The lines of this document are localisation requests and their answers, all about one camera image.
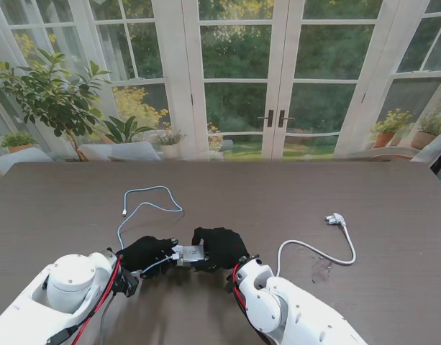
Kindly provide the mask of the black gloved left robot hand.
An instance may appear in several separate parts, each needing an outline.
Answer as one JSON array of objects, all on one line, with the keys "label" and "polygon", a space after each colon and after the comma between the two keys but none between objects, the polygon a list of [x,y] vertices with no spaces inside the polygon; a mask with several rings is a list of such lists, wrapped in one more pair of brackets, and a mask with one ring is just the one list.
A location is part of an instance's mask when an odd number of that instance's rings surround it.
[{"label": "black gloved left robot hand", "polygon": [[156,239],[154,236],[144,236],[128,247],[116,253],[122,267],[129,272],[140,272],[140,278],[149,280],[166,272],[176,264],[171,259],[175,254],[173,248],[178,244],[177,239]]}]

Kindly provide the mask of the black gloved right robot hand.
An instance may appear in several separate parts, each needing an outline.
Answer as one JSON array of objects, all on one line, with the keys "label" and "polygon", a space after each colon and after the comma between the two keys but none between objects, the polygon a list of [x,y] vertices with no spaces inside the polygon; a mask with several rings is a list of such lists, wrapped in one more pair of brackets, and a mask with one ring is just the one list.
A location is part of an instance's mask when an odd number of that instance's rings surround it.
[{"label": "black gloved right robot hand", "polygon": [[231,270],[242,257],[250,256],[241,236],[226,228],[198,227],[194,229],[191,244],[202,244],[207,255],[207,259],[193,264],[196,271],[213,273],[219,269]]}]

